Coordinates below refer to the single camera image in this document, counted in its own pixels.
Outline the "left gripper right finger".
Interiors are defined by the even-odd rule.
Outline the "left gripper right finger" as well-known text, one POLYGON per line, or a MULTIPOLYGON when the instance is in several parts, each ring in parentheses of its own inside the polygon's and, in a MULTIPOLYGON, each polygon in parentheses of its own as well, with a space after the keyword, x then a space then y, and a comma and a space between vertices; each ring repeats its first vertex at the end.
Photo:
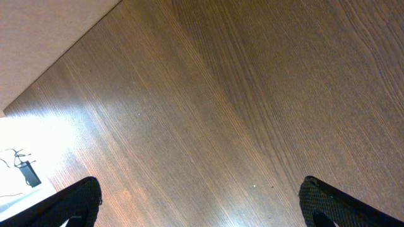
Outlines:
POLYGON ((403 221, 361 202, 314 176, 306 176, 301 184, 299 206, 305 224, 310 227, 403 227, 403 221))

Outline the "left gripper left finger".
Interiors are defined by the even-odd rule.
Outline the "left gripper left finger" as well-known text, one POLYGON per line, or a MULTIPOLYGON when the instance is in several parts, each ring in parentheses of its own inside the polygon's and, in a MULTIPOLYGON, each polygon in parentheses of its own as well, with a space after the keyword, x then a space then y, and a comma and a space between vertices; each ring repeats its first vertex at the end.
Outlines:
POLYGON ((93 227, 102 204, 102 191, 95 177, 86 177, 14 216, 2 227, 93 227))

